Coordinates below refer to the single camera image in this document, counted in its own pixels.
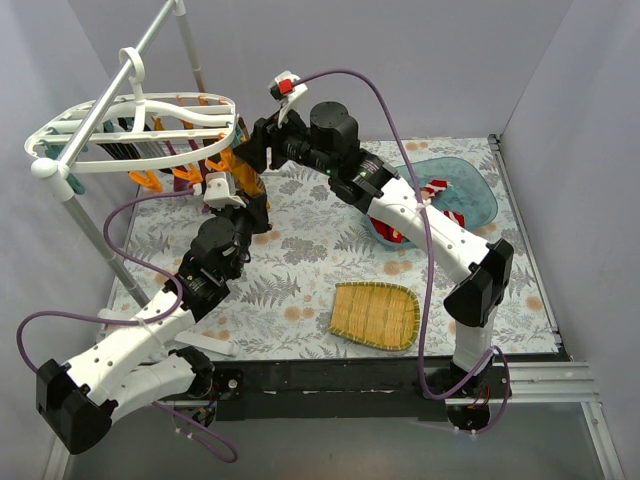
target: patterned fabric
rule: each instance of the patterned fabric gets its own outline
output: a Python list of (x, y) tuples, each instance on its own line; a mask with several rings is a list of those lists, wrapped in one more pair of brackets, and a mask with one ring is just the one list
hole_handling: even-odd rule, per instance
[[(511, 282), (495, 321), (493, 341), (508, 353), (555, 352), (524, 240), (487, 140), (435, 138), (411, 140), (405, 145), (413, 162), (460, 157), (487, 180), (499, 212), (491, 224), (475, 233), (492, 242), (502, 236), (515, 248)], [(394, 166), (402, 164), (393, 142), (367, 142), (364, 147)], [(338, 200), (320, 174), (293, 164), (283, 173), (264, 177), (273, 230), (254, 237), (252, 262), (246, 265), (243, 277), (231, 282), (231, 295), (192, 331), (236, 342), (241, 349), (238, 360), (415, 356), (415, 343), (402, 352), (383, 352), (332, 335), (328, 327), (335, 285), (341, 282), (403, 285), (418, 295), (424, 308), (425, 254), (415, 248), (385, 250), (365, 227), (364, 216)], [(175, 271), (207, 218), (197, 198), (140, 204), (128, 251)], [(149, 295), (166, 280), (141, 267), (128, 266)], [(452, 287), (436, 268), (428, 355), (453, 353), (455, 322), (442, 306)], [(120, 285), (113, 308), (131, 314), (136, 311), (136, 304)], [(159, 352), (154, 359), (162, 355)]]

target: purple cable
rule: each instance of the purple cable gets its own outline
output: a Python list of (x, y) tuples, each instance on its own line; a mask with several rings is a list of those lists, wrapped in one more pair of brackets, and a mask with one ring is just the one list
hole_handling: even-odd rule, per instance
[[(307, 83), (311, 80), (315, 80), (316, 78), (320, 78), (320, 77), (324, 77), (326, 75), (333, 75), (336, 73), (342, 73), (344, 75), (351, 75), (353, 77), (357, 77), (360, 80), (362, 80), (363, 82), (365, 82), (369, 88), (371, 88), (371, 90), (373, 91), (373, 93), (375, 94), (376, 98), (378, 99), (378, 102), (380, 103), (380, 106), (382, 107), (382, 110), (384, 111), (384, 115), (387, 118), (387, 122), (389, 123), (389, 127), (391, 128), (391, 133), (393, 134), (393, 138), (396, 141), (396, 143), (398, 144), (398, 148), (400, 149), (400, 154), (402, 155), (402, 159), (404, 160), (404, 163), (407, 166), (407, 170), (409, 171), (409, 175), (411, 176), (411, 183), (413, 184), (413, 190), (415, 192), (416, 195), (416, 199), (418, 201), (418, 203), (420, 203), (421, 205), (424, 205), (424, 202), (422, 200), (422, 193), (420, 192), (420, 182), (418, 180), (418, 176), (416, 175), (415, 170), (413, 169), (413, 166), (411, 165), (411, 161), (409, 160), (409, 156), (407, 155), (407, 151), (404, 148), (404, 145), (402, 143), (402, 139), (400, 138), (400, 134), (398, 133), (398, 130), (396, 128), (395, 123), (393, 122), (393, 119), (391, 118), (391, 113), (389, 112), (389, 108), (387, 107), (386, 102), (384, 101), (384, 99), (382, 98), (382, 94), (380, 93), (380, 91), (378, 90), (378, 88), (373, 84), (373, 82), (371, 80), (369, 80), (369, 78), (367, 78), (365, 75), (356, 72), (355, 70), (350, 70), (347, 68), (340, 68), (340, 69), (332, 69), (332, 70), (325, 70), (322, 72), (317, 72), (314, 73), (312, 75), (308, 75), (304, 78), (301, 78), (299, 80), (296, 80), (295, 82), (293, 82), (293, 86), (297, 86), (301, 83)], [(419, 344), (418, 344), (418, 378), (420, 379), (420, 386), (422, 387), (422, 392), (423, 394), (430, 398), (431, 400), (444, 400), (446, 398), (451, 397), (453, 394), (455, 394), (465, 383), (467, 383), (469, 381), (469, 379), (471, 379), (471, 377), (473, 377), (473, 375), (475, 375), (475, 373), (480, 369), (480, 367), (482, 366), (482, 364), (488, 360), (492, 355), (493, 355), (493, 351), (491, 349), (487, 350), (485, 352), (485, 354), (482, 356), (482, 358), (480, 359), (480, 361), (478, 361), (478, 363), (471, 369), (471, 371), (462, 379), (460, 380), (456, 385), (454, 385), (451, 389), (449, 389), (448, 391), (441, 393), (441, 394), (435, 394), (433, 393), (431, 390), (429, 390), (429, 386), (427, 385), (427, 380), (425, 378), (424, 375), (424, 344), (426, 341), (426, 337), (427, 337), (427, 323), (429, 321), (429, 307), (431, 306), (431, 296), (432, 296), (432, 292), (433, 292), (433, 276), (434, 276), (434, 269), (435, 269), (435, 261), (434, 261), (434, 252), (433, 252), (433, 238), (431, 237), (431, 226), (429, 224), (429, 218), (427, 216), (427, 212), (424, 208), (422, 208), (420, 210), (420, 215), (422, 217), (422, 220), (424, 222), (424, 231), (425, 234), (427, 236), (427, 262), (428, 262), (428, 268), (427, 268), (427, 291), (425, 293), (425, 299), (424, 299), (424, 311), (422, 314), (422, 324), (420, 325), (420, 338), (419, 338)], [(507, 370), (507, 377), (508, 377), (508, 366), (507, 366), (507, 362), (506, 362), (506, 358), (504, 357), (504, 355), (501, 356), (503, 358), (504, 361), (504, 365), (505, 365), (505, 369)], [(508, 392), (509, 389), (507, 387), (507, 393), (505, 394), (505, 400), (503, 402), (503, 408), (500, 409), (500, 412), (498, 413), (498, 417), (500, 418), (502, 416), (502, 414), (504, 413), (504, 407), (506, 407), (506, 403), (507, 403), (507, 399), (508, 399)], [(493, 426), (495, 424), (495, 422), (490, 423), (489, 425), (487, 425), (487, 427), (485, 427), (484, 429), (482, 429), (481, 431), (485, 431), (487, 428), (490, 428), (491, 426)]]
[[(116, 208), (113, 212), (111, 212), (109, 214), (109, 216), (107, 217), (107, 219), (104, 222), (102, 233), (104, 234), (105, 241), (107, 242), (109, 247), (114, 252), (116, 252), (118, 255), (126, 258), (127, 260), (132, 261), (133, 263), (136, 263), (136, 264), (141, 265), (143, 267), (147, 267), (147, 268), (153, 270), (154, 272), (157, 272), (157, 273), (160, 273), (160, 274), (166, 276), (167, 278), (169, 278), (176, 285), (176, 301), (173, 303), (173, 305), (171, 305), (171, 308), (169, 308), (169, 310), (167, 310), (166, 312), (163, 312), (163, 313), (161, 313), (159, 315), (156, 315), (155, 317), (147, 318), (146, 320), (144, 320), (145, 323), (153, 323), (153, 322), (158, 322), (158, 321), (160, 321), (162, 319), (165, 319), (169, 315), (171, 315), (180, 306), (180, 303), (182, 302), (182, 285), (180, 284), (178, 279), (176, 277), (174, 277), (171, 273), (169, 273), (169, 272), (167, 272), (167, 271), (165, 271), (165, 270), (163, 270), (161, 268), (158, 268), (155, 265), (151, 265), (150, 263), (147, 263), (147, 262), (144, 262), (142, 260), (139, 260), (139, 259), (129, 255), (125, 251), (119, 249), (118, 247), (116, 247), (114, 245), (113, 241), (111, 240), (111, 237), (109, 236), (109, 226), (111, 225), (111, 222), (113, 221), (114, 217), (118, 213), (120, 213), (121, 211), (125, 210), (126, 208), (128, 208), (128, 207), (130, 207), (132, 205), (135, 205), (137, 203), (145, 202), (147, 200), (155, 200), (155, 199), (159, 199), (159, 198), (183, 197), (183, 196), (186, 196), (186, 195), (191, 195), (192, 193), (193, 193), (193, 189), (190, 189), (190, 190), (185, 190), (183, 192), (161, 193), (161, 194), (158, 194), (158, 195), (150, 195), (148, 197), (136, 198), (136, 199), (131, 200), (130, 202), (127, 202), (124, 205), (121, 205), (118, 208)], [(22, 320), (22, 322), (20, 322), (20, 325), (18, 325), (18, 329), (16, 330), (16, 343), (18, 344), (18, 352), (20, 353), (20, 356), (24, 360), (24, 363), (33, 372), (36, 372), (38, 369), (36, 368), (34, 363), (31, 361), (29, 356), (27, 355), (27, 352), (26, 352), (26, 350), (24, 348), (24, 341), (23, 341), (23, 338), (22, 338), (22, 334), (23, 334), (24, 328), (27, 326), (27, 324), (29, 322), (31, 322), (32, 320), (34, 320), (36, 318), (39, 318), (39, 317), (71, 318), (73, 320), (81, 320), (83, 322), (100, 323), (100, 324), (104, 324), (104, 325), (117, 325), (117, 326), (123, 326), (123, 327), (128, 327), (128, 326), (132, 326), (132, 325), (138, 325), (138, 322), (133, 321), (133, 320), (108, 320), (108, 319), (105, 319), (105, 318), (93, 317), (93, 316), (90, 316), (90, 315), (82, 315), (82, 314), (79, 314), (79, 313), (71, 313), (71, 312), (61, 312), (61, 311), (57, 311), (57, 310), (44, 310), (44, 311), (41, 311), (41, 312), (32, 313), (31, 315), (26, 317), (24, 320)]]
[(153, 402), (151, 405), (153, 405), (154, 407), (162, 410), (163, 412), (168, 413), (169, 415), (173, 415), (174, 417), (177, 417), (177, 418), (179, 418), (181, 420), (184, 420), (189, 425), (191, 425), (193, 427), (196, 427), (199, 430), (202, 430), (207, 435), (210, 435), (213, 438), (215, 438), (216, 440), (222, 442), (222, 444), (231, 451), (231, 457), (225, 456), (222, 453), (222, 451), (220, 451), (218, 448), (216, 448), (213, 445), (211, 445), (206, 440), (203, 440), (202, 437), (199, 437), (198, 435), (196, 435), (194, 433), (191, 433), (191, 436), (192, 436), (192, 438), (194, 440), (196, 440), (197, 442), (200, 442), (202, 445), (207, 447), (207, 449), (209, 449), (209, 451), (211, 453), (213, 453), (216, 457), (218, 457), (223, 462), (225, 462), (225, 463), (234, 463), (234, 462), (236, 462), (238, 460), (238, 450), (236, 449), (236, 446), (233, 444), (233, 442), (231, 440), (229, 440), (225, 436), (209, 430), (204, 425), (199, 424), (195, 420), (189, 418), (186, 415), (183, 415), (182, 413), (174, 410), (173, 408), (168, 407), (167, 405), (162, 405), (161, 403), (158, 403), (158, 402)]

